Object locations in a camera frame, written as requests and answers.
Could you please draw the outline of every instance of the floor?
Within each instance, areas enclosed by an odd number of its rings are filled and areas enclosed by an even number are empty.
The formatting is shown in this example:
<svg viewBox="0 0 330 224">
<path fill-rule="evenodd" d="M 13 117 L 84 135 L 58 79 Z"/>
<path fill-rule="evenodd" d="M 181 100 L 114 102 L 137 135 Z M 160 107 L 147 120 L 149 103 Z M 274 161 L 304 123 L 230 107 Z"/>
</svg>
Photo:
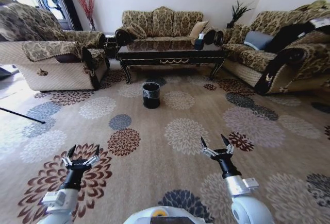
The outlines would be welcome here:
<svg viewBox="0 0 330 224">
<path fill-rule="evenodd" d="M 134 69 L 133 83 L 113 63 L 98 91 L 42 94 L 21 74 L 0 81 L 0 107 L 46 121 L 0 112 L 0 223 L 37 223 L 40 200 L 66 174 L 61 156 L 101 147 L 101 160 L 83 178 L 75 223 L 123 223 L 156 205 L 184 208 L 215 224 L 235 223 L 218 164 L 201 154 L 200 137 L 235 146 L 233 162 L 254 177 L 254 196 L 276 223 L 330 223 L 330 118 L 313 93 L 259 96 L 207 66 Z M 141 85 L 161 85 L 161 105 L 142 105 Z"/>
</svg>

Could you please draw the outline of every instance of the trash can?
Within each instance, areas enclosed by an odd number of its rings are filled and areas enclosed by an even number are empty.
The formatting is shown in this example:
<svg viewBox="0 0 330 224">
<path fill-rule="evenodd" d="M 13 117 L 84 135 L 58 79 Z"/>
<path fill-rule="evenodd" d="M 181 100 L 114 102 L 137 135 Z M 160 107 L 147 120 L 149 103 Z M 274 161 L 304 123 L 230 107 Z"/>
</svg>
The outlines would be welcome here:
<svg viewBox="0 0 330 224">
<path fill-rule="evenodd" d="M 159 91 L 160 85 L 155 82 L 145 82 L 142 85 L 143 89 L 143 105 L 149 109 L 159 107 Z"/>
</svg>

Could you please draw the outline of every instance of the black pole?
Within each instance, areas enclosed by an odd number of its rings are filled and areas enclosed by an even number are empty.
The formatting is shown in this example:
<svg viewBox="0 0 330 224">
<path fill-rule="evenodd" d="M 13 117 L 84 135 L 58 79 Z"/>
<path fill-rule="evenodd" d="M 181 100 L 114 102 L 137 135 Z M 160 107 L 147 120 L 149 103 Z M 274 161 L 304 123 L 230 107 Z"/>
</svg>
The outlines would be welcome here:
<svg viewBox="0 0 330 224">
<path fill-rule="evenodd" d="M 20 114 L 20 113 L 17 113 L 17 112 L 13 112 L 13 111 L 7 110 L 7 109 L 2 108 L 2 107 L 0 107 L 0 110 L 3 110 L 3 111 L 5 111 L 5 112 L 9 112 L 9 113 L 15 114 L 15 115 L 18 115 L 18 116 L 21 116 L 21 117 L 27 118 L 27 119 L 31 119 L 31 120 L 33 120 L 33 121 L 36 121 L 36 122 L 39 122 L 39 123 L 42 123 L 42 124 L 45 124 L 45 123 L 46 123 L 45 121 L 40 121 L 40 120 L 37 120 L 37 119 L 35 119 L 35 118 L 33 118 L 33 117 L 28 117 L 28 116 L 25 116 L 25 115 L 23 115 L 23 114 Z"/>
</svg>

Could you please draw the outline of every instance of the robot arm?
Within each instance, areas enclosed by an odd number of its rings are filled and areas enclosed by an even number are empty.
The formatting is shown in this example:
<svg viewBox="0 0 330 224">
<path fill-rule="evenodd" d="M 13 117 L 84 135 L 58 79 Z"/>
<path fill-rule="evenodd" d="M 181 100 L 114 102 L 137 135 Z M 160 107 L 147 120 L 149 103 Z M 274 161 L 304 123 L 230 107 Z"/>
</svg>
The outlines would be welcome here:
<svg viewBox="0 0 330 224">
<path fill-rule="evenodd" d="M 231 157 L 234 147 L 229 140 L 221 135 L 225 149 L 212 150 L 206 146 L 201 137 L 202 152 L 217 161 L 223 171 L 222 178 L 226 181 L 228 191 L 232 197 L 232 213 L 238 224 L 273 224 L 273 217 L 266 205 L 250 196 L 251 191 L 259 184 L 254 178 L 242 179 L 241 172 L 233 165 Z"/>
</svg>

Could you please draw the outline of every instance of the sofa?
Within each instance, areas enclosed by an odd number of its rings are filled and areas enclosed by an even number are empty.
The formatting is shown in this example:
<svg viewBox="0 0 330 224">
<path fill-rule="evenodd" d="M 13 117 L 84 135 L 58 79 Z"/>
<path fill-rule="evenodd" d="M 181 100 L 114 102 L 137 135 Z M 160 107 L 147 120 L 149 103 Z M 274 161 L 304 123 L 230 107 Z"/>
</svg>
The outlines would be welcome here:
<svg viewBox="0 0 330 224">
<path fill-rule="evenodd" d="M 249 31 L 275 36 L 287 25 L 330 16 L 329 9 L 261 12 L 250 26 L 235 24 L 217 32 L 225 51 L 223 68 L 241 78 L 259 94 L 322 88 L 330 79 L 330 36 L 312 31 L 278 53 L 244 45 Z"/>
<path fill-rule="evenodd" d="M 119 46 L 131 41 L 191 41 L 191 30 L 197 22 L 203 20 L 203 13 L 197 11 L 173 11 L 164 6 L 154 11 L 126 10 L 122 15 L 123 26 L 115 32 Z M 132 23 L 138 24 L 146 33 L 144 39 L 137 38 L 127 28 Z M 212 43 L 216 30 L 206 26 L 202 33 L 205 42 Z"/>
<path fill-rule="evenodd" d="M 0 6 L 0 64 L 16 65 L 36 91 L 96 90 L 109 68 L 104 34 L 63 31 L 43 9 Z"/>
</svg>

